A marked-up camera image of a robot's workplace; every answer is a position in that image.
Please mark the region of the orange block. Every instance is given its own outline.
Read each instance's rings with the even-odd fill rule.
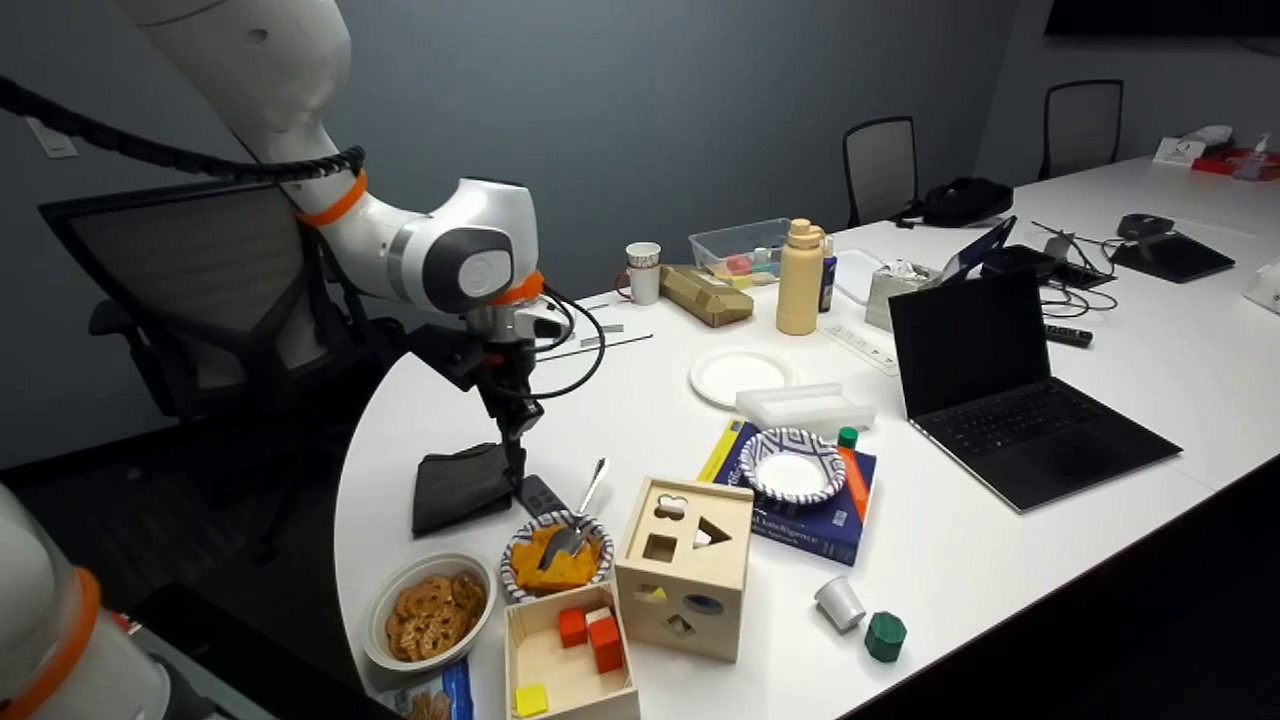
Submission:
[[[597,674],[604,676],[625,667],[625,642],[618,631],[618,620],[614,615],[597,620],[587,631],[594,631]]]
[[[575,648],[587,642],[587,614],[584,607],[565,607],[557,626],[561,626],[561,648]]]

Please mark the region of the plate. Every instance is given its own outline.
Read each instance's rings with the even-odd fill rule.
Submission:
[[[758,431],[740,468],[760,497],[782,506],[826,506],[843,488],[838,444],[805,430]]]
[[[784,361],[758,350],[718,350],[694,365],[687,386],[702,402],[733,414],[737,391],[784,388],[792,386],[792,371]]]

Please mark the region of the black laptop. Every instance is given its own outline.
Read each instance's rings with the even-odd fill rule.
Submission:
[[[1033,273],[893,298],[909,422],[1016,512],[1176,455],[1047,371]]]

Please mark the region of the wooden box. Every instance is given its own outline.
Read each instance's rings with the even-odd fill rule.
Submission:
[[[619,642],[619,667],[597,674],[594,644],[561,644],[565,607],[607,607]],[[504,691],[510,720],[639,720],[639,688],[632,683],[632,651],[619,620],[618,590],[587,584],[510,607]],[[543,711],[516,711],[516,691],[543,698]]]
[[[752,494],[649,479],[618,560],[630,642],[737,659],[752,547]]]

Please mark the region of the curved table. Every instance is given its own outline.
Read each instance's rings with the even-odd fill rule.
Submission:
[[[687,391],[687,369],[709,350],[769,350],[789,361],[792,379],[838,379],[877,409],[859,441],[877,468],[868,536],[858,570],[752,541],[740,659],[718,664],[632,644],[632,676],[645,718],[840,718],[913,674],[935,664],[1051,590],[1085,578],[1111,553],[1218,497],[1249,468],[1280,453],[1277,361],[1280,318],[1249,305],[1249,273],[1280,258],[1263,234],[1280,228],[1280,185],[1237,185],[1149,165],[1111,165],[1016,194],[1020,246],[1062,226],[1080,238],[1108,238],[1123,212],[1185,222],[1237,268],[1195,284],[1164,284],[1123,273],[1108,284],[1122,308],[1085,318],[1094,354],[1051,350],[1051,371],[1130,414],[1185,448],[1180,462],[1140,468],[1111,486],[1078,494],[1039,512],[1016,516],[899,409],[893,341],[859,324],[859,305],[840,298],[818,338],[772,332],[772,292],[758,318],[709,332],[671,305],[632,308],[607,300],[597,318],[653,341],[614,350],[601,375],[552,402],[527,431],[527,472],[543,475],[567,506],[584,494],[597,455],[614,462],[601,526],[625,536],[649,475],[694,479],[714,453],[729,414]],[[868,226],[838,234],[838,254],[873,254],[941,265],[972,234]],[[587,369],[587,355],[543,361],[537,388],[561,388]],[[456,391],[433,369],[406,355],[363,409],[337,499],[337,590],[350,644],[363,688],[391,699],[397,682],[363,651],[374,597],[430,553],[474,553],[502,563],[502,547],[527,520],[519,506],[426,541],[409,534],[414,472],[430,453],[459,453],[496,441],[476,391]],[[913,635],[895,664],[877,664],[859,635],[838,635],[812,607],[812,594],[847,572],[865,607],[893,607]],[[502,615],[474,651],[476,718],[504,711]]]

